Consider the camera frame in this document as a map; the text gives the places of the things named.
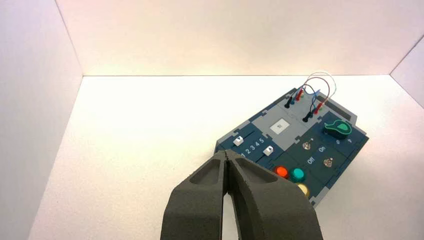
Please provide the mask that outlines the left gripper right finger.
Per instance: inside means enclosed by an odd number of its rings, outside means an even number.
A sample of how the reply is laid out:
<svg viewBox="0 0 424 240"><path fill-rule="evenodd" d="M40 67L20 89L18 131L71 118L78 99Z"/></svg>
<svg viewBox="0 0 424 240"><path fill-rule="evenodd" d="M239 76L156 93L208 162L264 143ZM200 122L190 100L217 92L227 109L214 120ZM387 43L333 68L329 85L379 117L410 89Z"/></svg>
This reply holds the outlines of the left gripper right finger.
<svg viewBox="0 0 424 240"><path fill-rule="evenodd" d="M240 240L321 240L317 214L294 183L228 150L228 193Z"/></svg>

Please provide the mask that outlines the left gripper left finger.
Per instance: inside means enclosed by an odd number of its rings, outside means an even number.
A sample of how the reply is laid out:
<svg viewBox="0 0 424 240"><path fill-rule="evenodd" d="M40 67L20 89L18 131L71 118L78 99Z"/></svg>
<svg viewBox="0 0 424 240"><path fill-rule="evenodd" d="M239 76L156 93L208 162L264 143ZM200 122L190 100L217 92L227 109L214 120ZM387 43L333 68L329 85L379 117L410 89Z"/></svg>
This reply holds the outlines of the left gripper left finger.
<svg viewBox="0 0 424 240"><path fill-rule="evenodd" d="M171 192L160 239L220 240L223 198L228 191L227 155L215 153Z"/></svg>

